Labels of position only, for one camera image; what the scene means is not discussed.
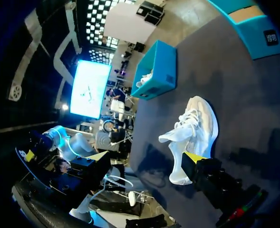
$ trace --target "ceiling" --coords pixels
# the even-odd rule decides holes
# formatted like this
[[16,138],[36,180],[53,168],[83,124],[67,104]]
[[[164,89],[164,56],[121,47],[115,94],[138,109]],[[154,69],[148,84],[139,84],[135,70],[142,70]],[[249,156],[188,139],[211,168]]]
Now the ceiling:
[[[70,101],[78,59],[111,64],[118,40],[103,36],[105,18],[124,1],[73,0],[69,16],[69,0],[0,0],[0,129],[59,119],[57,104]],[[22,94],[11,101],[16,81]]]

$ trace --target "black sign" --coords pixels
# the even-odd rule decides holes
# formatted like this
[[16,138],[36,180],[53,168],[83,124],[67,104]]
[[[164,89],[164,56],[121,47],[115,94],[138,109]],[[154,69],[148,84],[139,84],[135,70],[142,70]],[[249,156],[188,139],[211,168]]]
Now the black sign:
[[265,36],[268,46],[278,45],[278,37],[276,35],[275,30],[273,30],[273,29],[266,30],[263,32],[263,34]]

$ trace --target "wheel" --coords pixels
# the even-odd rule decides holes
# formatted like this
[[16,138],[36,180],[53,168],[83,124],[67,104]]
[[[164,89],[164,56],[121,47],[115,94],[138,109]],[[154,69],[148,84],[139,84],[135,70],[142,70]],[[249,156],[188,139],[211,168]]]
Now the wheel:
[[10,90],[10,97],[13,101],[18,101],[21,98],[22,89],[20,85],[13,85]]
[[104,121],[104,123],[103,123],[103,129],[104,129],[104,131],[106,131],[106,132],[111,132],[111,131],[113,131],[114,127],[115,127],[115,122],[112,121],[112,120],[106,120],[106,121]]

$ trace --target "white cable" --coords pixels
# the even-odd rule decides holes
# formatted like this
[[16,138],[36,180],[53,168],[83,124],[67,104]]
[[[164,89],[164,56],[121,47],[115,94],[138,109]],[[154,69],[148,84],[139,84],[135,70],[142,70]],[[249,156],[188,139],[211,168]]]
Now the white cable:
[[132,182],[130,182],[130,181],[124,179],[124,178],[121,178],[121,177],[118,177],[118,176],[114,176],[114,175],[110,175],[109,177],[121,179],[121,180],[123,180],[123,181],[125,181],[126,183],[128,183],[128,184],[131,185],[131,187],[126,187],[126,186],[124,186],[124,185],[122,185],[122,184],[119,184],[118,182],[115,182],[114,180],[111,180],[111,179],[109,179],[109,178],[107,178],[107,177],[104,177],[105,180],[107,180],[107,181],[109,181],[110,183],[113,183],[113,184],[115,184],[115,185],[117,185],[117,186],[120,186],[120,187],[122,187],[122,188],[124,188],[124,189],[131,189],[131,188],[133,188],[133,186],[134,186],[134,184],[133,184]]
[[105,188],[106,188],[106,179],[104,180],[104,187],[103,187],[103,189],[100,190],[99,192],[97,192],[96,194],[94,194],[94,195],[90,198],[88,204],[90,204],[91,200],[93,200],[98,194],[100,194],[100,193],[102,193],[103,191],[105,191]]
[[[132,187],[134,186],[134,184],[133,184],[132,182],[130,182],[130,181],[124,179],[124,178],[117,177],[117,176],[114,176],[114,175],[110,175],[109,177],[118,178],[118,179],[121,179],[121,180],[127,182],[128,184],[131,185],[130,188],[132,188]],[[122,184],[119,184],[119,183],[115,182],[114,180],[111,180],[111,179],[109,179],[109,178],[107,178],[107,177],[105,176],[105,177],[104,177],[104,187],[103,187],[103,189],[100,190],[99,192],[97,192],[96,194],[94,194],[94,195],[91,197],[91,199],[89,200],[89,203],[88,203],[88,204],[90,204],[91,200],[93,200],[98,194],[100,194],[100,193],[102,193],[103,191],[105,191],[105,188],[106,188],[106,181],[109,181],[109,182],[111,182],[111,183],[113,183],[113,184],[115,184],[115,185],[117,185],[117,186],[122,187],[122,188],[128,189],[126,186],[124,186],[124,185],[122,185]]]

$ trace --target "shoe sole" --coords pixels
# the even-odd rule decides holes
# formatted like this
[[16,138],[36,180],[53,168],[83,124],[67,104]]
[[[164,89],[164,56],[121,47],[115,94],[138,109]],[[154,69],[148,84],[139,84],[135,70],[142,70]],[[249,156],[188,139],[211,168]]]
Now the shoe sole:
[[203,98],[202,98],[202,100],[204,101],[204,103],[206,104],[206,106],[209,108],[209,110],[210,110],[210,112],[211,112],[211,115],[212,115],[212,124],[213,124],[213,127],[212,127],[211,141],[210,141],[210,144],[209,144],[209,146],[208,146],[206,152],[204,153],[204,154],[208,153],[208,154],[209,154],[209,157],[203,156],[203,157],[206,157],[206,158],[210,158],[210,157],[211,157],[212,145],[214,144],[216,138],[218,137],[219,127],[218,127],[217,118],[216,118],[216,116],[215,116],[214,111],[212,110],[212,107],[210,106],[210,104],[209,104],[206,100],[204,100]]

